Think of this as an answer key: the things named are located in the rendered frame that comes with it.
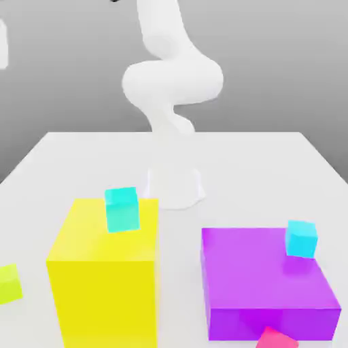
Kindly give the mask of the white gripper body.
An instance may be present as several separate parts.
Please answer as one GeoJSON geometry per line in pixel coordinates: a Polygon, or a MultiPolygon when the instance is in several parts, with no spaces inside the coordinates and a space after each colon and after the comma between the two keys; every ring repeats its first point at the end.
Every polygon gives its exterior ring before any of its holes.
{"type": "Polygon", "coordinates": [[[7,26],[0,19],[0,69],[6,69],[8,66],[8,42],[7,26]]]}

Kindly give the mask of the small turquoise cube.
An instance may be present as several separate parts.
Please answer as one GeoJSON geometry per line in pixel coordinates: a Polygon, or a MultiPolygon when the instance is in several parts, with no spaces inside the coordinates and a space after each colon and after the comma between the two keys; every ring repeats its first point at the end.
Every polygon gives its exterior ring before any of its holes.
{"type": "Polygon", "coordinates": [[[140,229],[139,201],[135,187],[106,190],[105,210],[108,232],[140,229]]]}

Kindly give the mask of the small lime green cube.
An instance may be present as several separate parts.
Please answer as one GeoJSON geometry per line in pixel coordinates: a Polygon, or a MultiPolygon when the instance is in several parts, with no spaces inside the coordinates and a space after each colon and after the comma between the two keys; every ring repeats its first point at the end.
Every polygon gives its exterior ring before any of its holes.
{"type": "Polygon", "coordinates": [[[16,264],[0,267],[0,305],[22,298],[22,287],[16,264]]]}

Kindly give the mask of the small sky blue cube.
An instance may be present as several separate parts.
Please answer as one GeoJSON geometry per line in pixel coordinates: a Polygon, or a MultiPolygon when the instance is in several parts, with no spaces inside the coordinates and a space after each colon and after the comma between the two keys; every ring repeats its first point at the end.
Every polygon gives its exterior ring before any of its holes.
{"type": "Polygon", "coordinates": [[[313,222],[289,220],[285,232],[285,248],[288,256],[315,258],[318,242],[316,225],[313,222]]]}

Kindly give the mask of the small pink cube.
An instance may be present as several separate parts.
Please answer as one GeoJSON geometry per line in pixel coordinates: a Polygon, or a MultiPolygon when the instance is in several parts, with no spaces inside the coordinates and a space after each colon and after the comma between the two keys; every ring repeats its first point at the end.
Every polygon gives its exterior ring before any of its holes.
{"type": "Polygon", "coordinates": [[[266,327],[260,339],[257,342],[256,348],[298,348],[299,342],[289,336],[274,330],[271,327],[266,327]]]}

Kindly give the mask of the large yellow box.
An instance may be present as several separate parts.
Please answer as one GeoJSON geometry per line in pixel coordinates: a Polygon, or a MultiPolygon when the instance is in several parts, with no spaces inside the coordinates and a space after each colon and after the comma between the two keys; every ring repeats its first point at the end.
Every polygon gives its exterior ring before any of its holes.
{"type": "Polygon", "coordinates": [[[101,198],[74,200],[46,259],[64,348],[157,348],[158,201],[109,233],[101,198]]]}

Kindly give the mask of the large purple box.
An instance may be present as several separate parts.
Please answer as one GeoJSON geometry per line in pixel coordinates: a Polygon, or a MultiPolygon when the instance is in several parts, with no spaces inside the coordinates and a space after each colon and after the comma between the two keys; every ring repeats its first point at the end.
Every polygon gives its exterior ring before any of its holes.
{"type": "Polygon", "coordinates": [[[286,254],[284,228],[204,228],[201,269],[209,340],[333,339],[341,306],[316,260],[286,254]]]}

